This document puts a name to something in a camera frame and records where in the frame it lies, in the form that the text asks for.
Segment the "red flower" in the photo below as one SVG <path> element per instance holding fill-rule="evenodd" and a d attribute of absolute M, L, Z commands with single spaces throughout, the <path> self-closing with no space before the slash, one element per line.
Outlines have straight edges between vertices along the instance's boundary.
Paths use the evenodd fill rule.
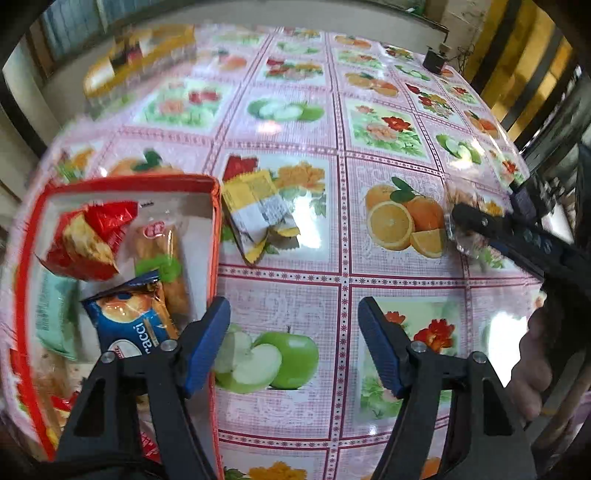
<path fill-rule="evenodd" d="M 404 320 L 406 320 L 406 315 L 400 315 L 398 312 L 388 312 L 386 315 L 386 320 L 392 323 L 401 324 Z"/>
<path fill-rule="evenodd" d="M 419 330 L 413 340 L 420 340 L 435 353 L 440 353 L 442 348 L 453 346 L 452 333 L 455 328 L 455 325 L 448 325 L 446 319 L 433 319 L 429 327 Z"/>
<path fill-rule="evenodd" d="M 419 97 L 418 101 L 421 102 L 424 106 L 431 106 L 433 104 L 431 99 L 427 97 Z"/>
<path fill-rule="evenodd" d="M 275 60 L 275 59 L 268 59 L 267 60 L 267 65 L 269 65 L 269 67 L 274 67 L 276 65 L 283 65 L 285 63 L 285 60 Z"/>
<path fill-rule="evenodd" d="M 219 94 L 215 90 L 196 90 L 189 92 L 189 102 L 193 105 L 201 105 L 203 102 L 217 102 L 220 99 Z"/>
<path fill-rule="evenodd" d="M 511 175 L 513 175 L 516 171 L 519 171 L 517 165 L 515 165 L 511 160 L 504 160 L 503 165 Z"/>
<path fill-rule="evenodd" d="M 242 158 L 240 155 L 230 155 L 222 181 L 228 181 L 241 173 L 250 173 L 258 167 L 256 157 Z"/>
<path fill-rule="evenodd" d="M 220 96 L 215 90 L 204 90 L 201 92 L 201 98 L 208 102 L 217 102 Z"/>
<path fill-rule="evenodd" d="M 401 118 L 396 116 L 383 116 L 382 120 L 388 124 L 388 126 L 392 130 L 396 130 L 397 132 L 403 132 L 404 130 L 410 130 L 410 124 L 405 122 Z"/>

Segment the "red snack bag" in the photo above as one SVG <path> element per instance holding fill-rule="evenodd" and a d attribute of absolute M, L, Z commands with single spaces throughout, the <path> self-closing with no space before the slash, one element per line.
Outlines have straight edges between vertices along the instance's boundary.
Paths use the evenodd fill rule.
<path fill-rule="evenodd" d="M 87 205 L 62 213 L 47 258 L 39 260 L 55 275 L 109 280 L 119 272 L 115 256 L 126 226 L 137 214 L 137 202 Z"/>

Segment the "snack package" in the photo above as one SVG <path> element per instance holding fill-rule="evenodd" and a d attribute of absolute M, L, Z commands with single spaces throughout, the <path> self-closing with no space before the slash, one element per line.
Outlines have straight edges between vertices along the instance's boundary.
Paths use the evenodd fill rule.
<path fill-rule="evenodd" d="M 77 360 L 77 295 L 77 280 L 43 270 L 35 318 L 37 338 L 46 349 L 72 361 Z"/>
<path fill-rule="evenodd" d="M 137 202 L 87 205 L 62 213 L 47 257 L 40 262 L 55 275 L 108 280 L 118 273 L 115 255 L 125 227 L 137 214 Z"/>
<path fill-rule="evenodd" d="M 455 242 L 457 249 L 475 259 L 478 259 L 484 250 L 486 252 L 493 250 L 488 247 L 488 242 L 482 235 L 457 229 L 452 219 L 452 210 L 454 205 L 465 203 L 489 215 L 503 216 L 505 213 L 503 207 L 493 199 L 485 199 L 467 180 L 448 179 L 445 182 L 445 191 L 447 197 L 445 214 L 447 236 Z"/>
<path fill-rule="evenodd" d="M 234 177 L 223 185 L 222 197 L 236 244 L 249 265 L 260 259 L 273 236 L 295 241 L 300 234 L 268 170 Z"/>
<path fill-rule="evenodd" d="M 183 276 L 178 221 L 166 216 L 151 217 L 134 232 L 135 274 L 158 270 L 164 288 L 166 308 L 171 315 L 190 313 L 189 296 Z"/>
<path fill-rule="evenodd" d="M 82 305 L 96 327 L 102 352 L 113 350 L 120 358 L 149 354 L 164 340 L 178 338 L 158 271 L 82 300 Z"/>

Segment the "metal screw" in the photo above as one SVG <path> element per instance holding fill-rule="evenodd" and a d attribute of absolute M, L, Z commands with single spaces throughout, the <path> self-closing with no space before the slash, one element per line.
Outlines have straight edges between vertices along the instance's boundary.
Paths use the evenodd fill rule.
<path fill-rule="evenodd" d="M 176 340 L 169 339 L 162 342 L 160 344 L 160 348 L 165 352 L 173 352 L 174 350 L 176 350 L 177 345 L 178 342 Z"/>
<path fill-rule="evenodd" d="M 485 364 L 486 363 L 486 355 L 482 352 L 474 352 L 472 354 L 472 358 L 477 364 Z"/>
<path fill-rule="evenodd" d="M 104 364 L 110 364 L 113 360 L 115 360 L 115 358 L 117 358 L 115 352 L 109 350 L 108 352 L 105 352 L 100 356 L 100 361 Z"/>
<path fill-rule="evenodd" d="M 424 342 L 421 342 L 419 340 L 410 342 L 410 348 L 413 352 L 416 353 L 424 353 L 427 351 L 427 345 L 425 345 Z"/>

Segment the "printed green apple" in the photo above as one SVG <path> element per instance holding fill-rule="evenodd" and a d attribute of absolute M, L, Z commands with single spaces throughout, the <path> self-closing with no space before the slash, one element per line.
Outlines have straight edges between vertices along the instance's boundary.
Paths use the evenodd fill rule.
<path fill-rule="evenodd" d="M 269 386 L 281 367 L 273 345 L 252 348 L 251 337 L 230 325 L 213 364 L 218 385 L 234 393 L 252 393 Z"/>
<path fill-rule="evenodd" d="M 305 385 L 318 368 L 318 347 L 304 335 L 287 332 L 266 332 L 255 340 L 255 348 L 273 345 L 281 352 L 281 368 L 271 386 L 279 390 L 295 390 Z"/>

